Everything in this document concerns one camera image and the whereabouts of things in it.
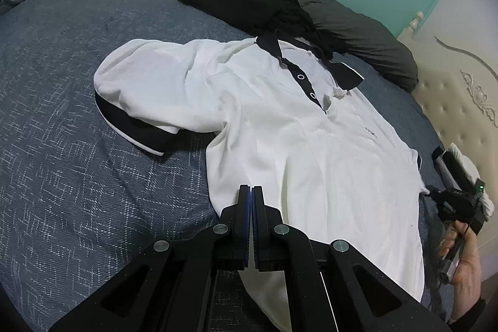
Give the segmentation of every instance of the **black placket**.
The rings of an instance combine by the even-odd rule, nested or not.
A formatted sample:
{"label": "black placket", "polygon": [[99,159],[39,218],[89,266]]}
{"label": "black placket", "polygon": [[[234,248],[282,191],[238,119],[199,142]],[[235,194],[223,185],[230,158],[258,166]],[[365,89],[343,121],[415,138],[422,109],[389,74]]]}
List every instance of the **black placket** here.
{"label": "black placket", "polygon": [[298,67],[298,65],[292,63],[287,58],[282,56],[282,50],[280,49],[280,44],[278,43],[278,38],[276,35],[260,35],[256,38],[256,44],[263,50],[267,51],[273,57],[277,58],[278,61],[284,64],[289,72],[291,73],[294,80],[299,84],[303,92],[308,96],[313,103],[319,106],[322,110],[322,105],[316,97],[315,90],[313,89],[311,82],[309,81],[306,73]]}

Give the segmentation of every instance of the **black cloth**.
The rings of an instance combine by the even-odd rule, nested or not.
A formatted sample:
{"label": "black cloth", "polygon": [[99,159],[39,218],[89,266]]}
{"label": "black cloth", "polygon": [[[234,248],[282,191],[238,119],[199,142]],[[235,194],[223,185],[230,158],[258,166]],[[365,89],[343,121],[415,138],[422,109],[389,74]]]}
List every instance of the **black cloth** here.
{"label": "black cloth", "polygon": [[471,327],[476,323],[477,318],[484,311],[484,308],[486,308],[486,301],[480,298],[461,318],[450,324],[450,329],[453,332],[469,332]]}
{"label": "black cloth", "polygon": [[179,0],[250,35],[283,33],[302,37],[322,49],[331,59],[333,52],[345,53],[345,43],[325,30],[317,30],[310,15],[297,0]]}

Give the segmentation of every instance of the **white polo shirt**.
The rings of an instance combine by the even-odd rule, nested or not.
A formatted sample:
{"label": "white polo shirt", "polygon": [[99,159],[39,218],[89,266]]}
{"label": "white polo shirt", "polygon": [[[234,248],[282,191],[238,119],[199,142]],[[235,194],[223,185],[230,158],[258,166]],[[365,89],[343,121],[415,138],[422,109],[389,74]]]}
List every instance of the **white polo shirt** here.
{"label": "white polo shirt", "polygon": [[[241,184],[260,185],[285,223],[320,242],[347,240],[420,300],[424,184],[417,152],[358,89],[338,88],[311,52],[285,42],[280,48],[306,73],[322,108],[254,39],[132,40],[97,69],[98,106],[116,131],[155,154],[179,129],[215,132],[206,163],[218,215],[236,203]],[[283,277],[262,276],[261,285],[258,275],[241,275],[272,321],[287,329]]]}

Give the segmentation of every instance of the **shirt sleeve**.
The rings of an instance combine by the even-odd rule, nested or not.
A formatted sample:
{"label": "shirt sleeve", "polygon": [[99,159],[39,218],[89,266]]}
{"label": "shirt sleeve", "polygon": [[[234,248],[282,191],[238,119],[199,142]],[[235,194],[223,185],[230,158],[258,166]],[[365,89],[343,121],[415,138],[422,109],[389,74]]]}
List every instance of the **shirt sleeve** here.
{"label": "shirt sleeve", "polygon": [[99,112],[114,131],[156,155],[180,129],[221,131],[223,115],[207,79],[219,47],[214,40],[131,40],[95,72]]}

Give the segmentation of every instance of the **black sleeve cuff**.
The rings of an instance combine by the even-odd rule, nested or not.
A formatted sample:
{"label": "black sleeve cuff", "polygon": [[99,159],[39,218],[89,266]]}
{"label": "black sleeve cuff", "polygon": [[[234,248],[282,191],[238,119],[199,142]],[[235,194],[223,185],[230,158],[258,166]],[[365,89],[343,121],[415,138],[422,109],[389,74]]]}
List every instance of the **black sleeve cuff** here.
{"label": "black sleeve cuff", "polygon": [[486,308],[486,301],[479,298],[479,301],[469,311],[450,325],[450,329],[453,332],[469,332],[472,325],[476,323],[477,318],[484,311],[484,308]]}
{"label": "black sleeve cuff", "polygon": [[114,106],[95,92],[95,102],[109,126],[139,148],[162,156],[175,135],[139,119],[128,116],[124,110]]}

